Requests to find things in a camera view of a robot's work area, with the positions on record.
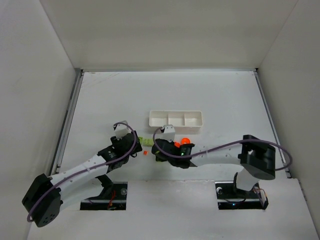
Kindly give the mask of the green lego brick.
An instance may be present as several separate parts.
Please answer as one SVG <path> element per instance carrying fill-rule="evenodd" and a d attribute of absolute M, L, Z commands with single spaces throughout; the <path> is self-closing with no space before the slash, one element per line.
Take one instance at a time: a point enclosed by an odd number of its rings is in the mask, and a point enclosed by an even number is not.
<path fill-rule="evenodd" d="M 154 145 L 154 141 L 152 138 L 139 137 L 140 144 L 144 147 L 152 147 Z"/>

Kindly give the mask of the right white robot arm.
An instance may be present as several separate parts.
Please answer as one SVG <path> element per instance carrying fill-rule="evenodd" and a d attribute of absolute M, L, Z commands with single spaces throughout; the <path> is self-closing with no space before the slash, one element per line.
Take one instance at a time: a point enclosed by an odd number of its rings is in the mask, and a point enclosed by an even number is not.
<path fill-rule="evenodd" d="M 244 135 L 235 143 L 213 148 L 193 143 L 178 147 L 172 141 L 157 138 L 151 152 L 157 162 L 168 162 L 181 169 L 204 165 L 241 166 L 242 170 L 233 177 L 233 187 L 241 191 L 251 191 L 260 180 L 276 178 L 276 149 L 252 135 Z"/>

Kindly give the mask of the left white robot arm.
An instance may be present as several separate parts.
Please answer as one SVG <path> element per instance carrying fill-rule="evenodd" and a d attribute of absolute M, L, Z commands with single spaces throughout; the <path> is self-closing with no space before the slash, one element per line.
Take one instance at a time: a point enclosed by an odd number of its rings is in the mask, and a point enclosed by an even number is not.
<path fill-rule="evenodd" d="M 142 151 L 135 130 L 120 138 L 113 136 L 110 140 L 110 146 L 72 169 L 51 176 L 38 175 L 22 199 L 28 212 L 27 222 L 41 228 L 76 201 L 106 197 L 113 187 L 107 174 L 121 168 Z"/>

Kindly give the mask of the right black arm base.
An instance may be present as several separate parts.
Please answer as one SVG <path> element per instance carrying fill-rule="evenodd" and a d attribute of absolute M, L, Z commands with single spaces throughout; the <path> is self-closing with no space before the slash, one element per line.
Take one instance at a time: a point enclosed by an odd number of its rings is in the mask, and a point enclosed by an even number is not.
<path fill-rule="evenodd" d="M 252 190 L 237 189 L 232 181 L 215 182 L 219 210 L 266 210 L 269 199 L 264 189 L 256 183 Z"/>

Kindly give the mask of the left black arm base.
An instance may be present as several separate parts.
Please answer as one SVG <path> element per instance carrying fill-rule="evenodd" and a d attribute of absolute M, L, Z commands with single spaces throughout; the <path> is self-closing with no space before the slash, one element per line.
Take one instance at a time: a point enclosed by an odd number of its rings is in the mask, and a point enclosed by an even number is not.
<path fill-rule="evenodd" d="M 128 183 L 112 182 L 105 174 L 96 177 L 102 183 L 99 195 L 87 198 L 80 203 L 81 211 L 125 211 L 127 208 Z"/>

